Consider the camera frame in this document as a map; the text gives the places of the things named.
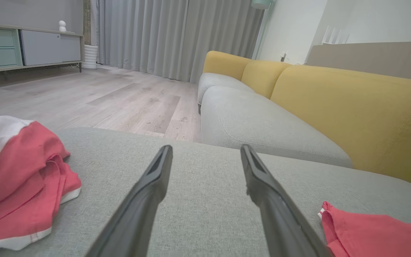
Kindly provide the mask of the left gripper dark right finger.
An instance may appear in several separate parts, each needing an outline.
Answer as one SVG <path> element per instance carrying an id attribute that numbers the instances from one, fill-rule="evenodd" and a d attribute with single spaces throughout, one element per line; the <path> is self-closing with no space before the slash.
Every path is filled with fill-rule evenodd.
<path id="1" fill-rule="evenodd" d="M 240 153 L 247 194 L 260 209 L 270 257 L 333 257 L 256 151 L 243 144 Z"/>

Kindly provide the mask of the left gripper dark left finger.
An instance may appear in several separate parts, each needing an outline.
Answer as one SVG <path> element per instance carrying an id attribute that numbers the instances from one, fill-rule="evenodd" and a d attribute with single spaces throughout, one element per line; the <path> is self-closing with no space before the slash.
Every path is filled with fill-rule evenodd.
<path id="1" fill-rule="evenodd" d="M 172 146 L 162 146 L 85 257 L 146 257 L 158 205 L 167 193 L 172 159 Z"/>

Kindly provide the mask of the red shirt with white sleeves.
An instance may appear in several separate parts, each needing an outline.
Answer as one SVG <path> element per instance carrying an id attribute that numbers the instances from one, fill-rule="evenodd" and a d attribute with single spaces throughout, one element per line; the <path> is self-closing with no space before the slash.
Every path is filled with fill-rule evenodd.
<path id="1" fill-rule="evenodd" d="M 411 223 L 342 211 L 326 201 L 318 215 L 334 257 L 411 257 Z"/>

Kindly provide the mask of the red shorts with white stripe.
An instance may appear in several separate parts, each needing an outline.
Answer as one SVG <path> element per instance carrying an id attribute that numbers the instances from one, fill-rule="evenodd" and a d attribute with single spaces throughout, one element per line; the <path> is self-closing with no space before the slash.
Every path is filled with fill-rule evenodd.
<path id="1" fill-rule="evenodd" d="M 69 155 L 39 122 L 0 115 L 0 249 L 18 251 L 51 234 L 60 205 L 79 196 Z"/>

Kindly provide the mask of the large grey sofa chaise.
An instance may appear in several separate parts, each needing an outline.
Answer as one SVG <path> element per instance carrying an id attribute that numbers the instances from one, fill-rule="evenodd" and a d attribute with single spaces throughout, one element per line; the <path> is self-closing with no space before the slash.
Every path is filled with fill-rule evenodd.
<path id="1" fill-rule="evenodd" d="M 148 256 L 268 256 L 259 208 L 246 194 L 240 151 L 133 133 L 76 127 L 56 135 L 82 182 L 60 206 L 52 233 L 0 257 L 83 257 L 163 145 L 173 147 L 167 194 L 158 205 Z M 318 212 L 328 201 L 354 213 L 411 223 L 411 183 L 385 175 L 258 155 L 325 241 Z"/>

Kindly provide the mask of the yellow sofa back cushion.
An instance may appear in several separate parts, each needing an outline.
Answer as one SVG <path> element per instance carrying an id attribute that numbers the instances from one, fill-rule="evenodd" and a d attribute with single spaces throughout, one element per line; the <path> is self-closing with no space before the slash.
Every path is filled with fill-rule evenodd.
<path id="1" fill-rule="evenodd" d="M 241 82 L 269 99 L 280 74 L 290 66 L 284 62 L 252 60 L 246 65 Z"/>
<path id="2" fill-rule="evenodd" d="M 292 65 L 271 101 L 336 143 L 355 169 L 411 183 L 411 79 Z"/>
<path id="3" fill-rule="evenodd" d="M 244 69 L 251 59 L 227 54 L 219 51 L 209 51 L 205 56 L 203 73 L 226 75 L 241 80 Z"/>

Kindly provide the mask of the white ribbed bin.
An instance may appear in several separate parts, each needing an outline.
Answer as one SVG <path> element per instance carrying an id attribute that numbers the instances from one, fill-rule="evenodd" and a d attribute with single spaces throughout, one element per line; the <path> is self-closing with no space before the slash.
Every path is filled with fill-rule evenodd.
<path id="1" fill-rule="evenodd" d="M 98 46 L 84 45 L 82 69 L 96 70 L 97 69 L 97 54 Z"/>

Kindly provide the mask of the grey cabinet door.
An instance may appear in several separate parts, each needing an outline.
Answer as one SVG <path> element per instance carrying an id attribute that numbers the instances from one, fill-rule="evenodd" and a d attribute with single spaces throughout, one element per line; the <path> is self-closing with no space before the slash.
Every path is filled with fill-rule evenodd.
<path id="1" fill-rule="evenodd" d="M 60 57 L 62 62 L 81 61 L 80 36 L 60 35 Z"/>
<path id="2" fill-rule="evenodd" d="M 60 34 L 20 30 L 23 60 L 26 66 L 61 63 Z"/>

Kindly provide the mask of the grey pleated curtain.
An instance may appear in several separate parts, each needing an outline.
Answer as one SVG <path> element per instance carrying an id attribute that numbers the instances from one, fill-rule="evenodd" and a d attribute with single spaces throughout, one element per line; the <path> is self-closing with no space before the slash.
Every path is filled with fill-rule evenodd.
<path id="1" fill-rule="evenodd" d="M 97 0 L 98 62 L 197 83 L 209 51 L 251 58 L 252 0 Z"/>

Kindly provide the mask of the beige partition panel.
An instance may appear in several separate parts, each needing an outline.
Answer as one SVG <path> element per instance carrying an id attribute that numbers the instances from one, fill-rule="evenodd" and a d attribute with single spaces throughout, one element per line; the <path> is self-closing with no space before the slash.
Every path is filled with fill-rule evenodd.
<path id="1" fill-rule="evenodd" d="M 411 42 L 316 45 L 306 65 L 411 79 Z"/>

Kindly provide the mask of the white slatted rack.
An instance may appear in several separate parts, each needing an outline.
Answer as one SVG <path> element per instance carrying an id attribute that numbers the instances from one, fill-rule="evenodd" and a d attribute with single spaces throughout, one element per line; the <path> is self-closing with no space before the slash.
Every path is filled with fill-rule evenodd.
<path id="1" fill-rule="evenodd" d="M 347 31 L 327 26 L 321 45 L 346 44 L 349 39 Z"/>

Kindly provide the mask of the teal floor lamp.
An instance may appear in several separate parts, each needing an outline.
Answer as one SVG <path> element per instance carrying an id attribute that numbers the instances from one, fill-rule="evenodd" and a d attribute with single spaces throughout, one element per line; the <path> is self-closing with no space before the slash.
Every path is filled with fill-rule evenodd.
<path id="1" fill-rule="evenodd" d="M 260 48 L 262 45 L 262 40 L 267 28 L 267 24 L 269 22 L 270 19 L 270 15 L 272 12 L 272 8 L 274 5 L 274 0 L 252 0 L 252 7 L 259 9 L 259 10 L 263 10 L 263 17 L 262 17 L 262 21 L 260 24 L 260 28 L 258 31 L 258 35 L 257 35 L 257 40 L 255 43 L 255 48 L 253 51 L 253 55 L 252 55 L 252 59 L 256 60 L 258 58 L 258 54 L 260 52 Z"/>

